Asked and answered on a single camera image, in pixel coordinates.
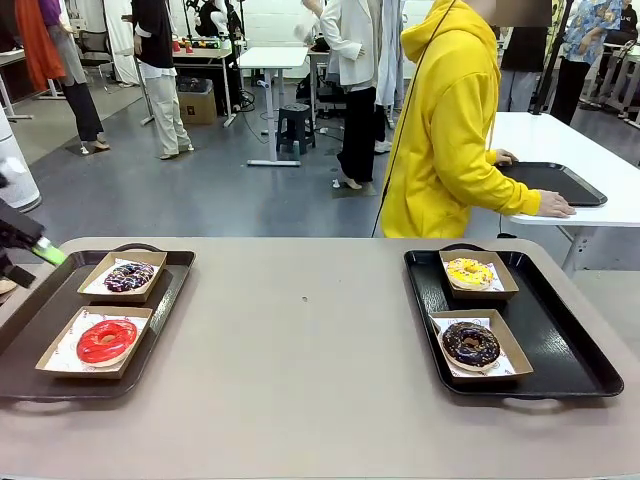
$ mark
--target orange fabric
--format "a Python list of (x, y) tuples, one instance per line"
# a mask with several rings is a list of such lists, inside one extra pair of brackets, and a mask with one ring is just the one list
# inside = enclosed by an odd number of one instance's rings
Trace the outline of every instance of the orange fabric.
[(64, 77), (66, 73), (44, 25), (38, 0), (16, 0), (16, 21), (31, 83), (38, 90), (46, 90), (48, 78)]

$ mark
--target black serving tray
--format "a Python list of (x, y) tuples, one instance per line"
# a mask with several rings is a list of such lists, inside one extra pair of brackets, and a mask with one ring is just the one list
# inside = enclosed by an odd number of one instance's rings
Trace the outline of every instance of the black serving tray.
[[(113, 251), (131, 249), (160, 251), (142, 244), (124, 245)], [(42, 354), (78, 309), (85, 305), (119, 305), (89, 303), (77, 292), (107, 253), (91, 250), (69, 255), (0, 327), (0, 398), (33, 402), (109, 400), (136, 386), (191, 269), (193, 252), (167, 252), (165, 268), (147, 301), (121, 304), (153, 310), (149, 329), (121, 379), (56, 378), (35, 369)]]
[[(466, 244), (444, 250), (458, 249), (481, 250)], [(438, 251), (405, 254), (427, 340), (444, 386), (461, 395), (526, 400), (619, 395), (624, 389), (622, 378), (531, 258), (521, 252), (497, 253), (520, 288), (508, 302), (454, 299)], [(531, 363), (532, 374), (514, 381), (453, 383), (429, 313), (476, 308), (500, 312)]]
[(524, 183), (529, 188), (558, 192), (574, 207), (598, 207), (607, 203), (604, 194), (571, 169), (558, 163), (517, 162), (498, 168), (507, 177)]

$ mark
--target hood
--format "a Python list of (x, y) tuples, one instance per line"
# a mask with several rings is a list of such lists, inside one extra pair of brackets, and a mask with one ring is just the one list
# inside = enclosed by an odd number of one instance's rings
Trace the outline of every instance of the hood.
[[(427, 46), (442, 17), (447, 14), (447, 10), (452, 1), (453, 0), (436, 0), (427, 18), (424, 19), (424, 22), (408, 28), (402, 33), (402, 46), (409, 60), (418, 63), (424, 48)], [(434, 39), (451, 30), (464, 30), (465, 32), (475, 35), (480, 39), (482, 44), (486, 46), (490, 55), (493, 58), (497, 57), (496, 37), (491, 27), (462, 0), (455, 1), (453, 7), (451, 7), (451, 10), (447, 14), (447, 18), (442, 22), (440, 28), (438, 28)]]

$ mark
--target hand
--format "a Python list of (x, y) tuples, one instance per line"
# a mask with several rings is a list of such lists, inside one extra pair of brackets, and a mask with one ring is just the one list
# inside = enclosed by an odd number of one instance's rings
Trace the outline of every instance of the hand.
[(536, 214), (538, 217), (568, 218), (575, 215), (575, 208), (569, 205), (558, 192), (538, 191), (541, 196), (540, 209)]
[(136, 55), (142, 54), (142, 37), (137, 33), (133, 36), (133, 51)]
[(497, 167), (507, 167), (509, 165), (513, 165), (518, 162), (518, 157), (516, 157), (513, 153), (503, 150), (501, 148), (496, 150), (496, 166)]
[(591, 45), (591, 37), (589, 35), (585, 35), (585, 37), (580, 42), (580, 48), (578, 48), (578, 53), (580, 55), (584, 55)]

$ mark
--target stool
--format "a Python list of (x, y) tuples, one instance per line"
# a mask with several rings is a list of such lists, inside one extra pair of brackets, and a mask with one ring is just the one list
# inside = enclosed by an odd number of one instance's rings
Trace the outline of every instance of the stool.
[[(307, 131), (306, 122), (309, 121), (310, 130)], [(287, 129), (282, 131), (282, 124), (286, 121)], [(280, 145), (293, 147), (293, 142), (300, 145), (300, 154), (307, 153), (307, 145), (316, 146), (316, 134), (311, 118), (311, 107), (302, 103), (294, 103), (280, 108), (278, 115), (278, 130), (276, 132), (276, 150), (280, 151)]]

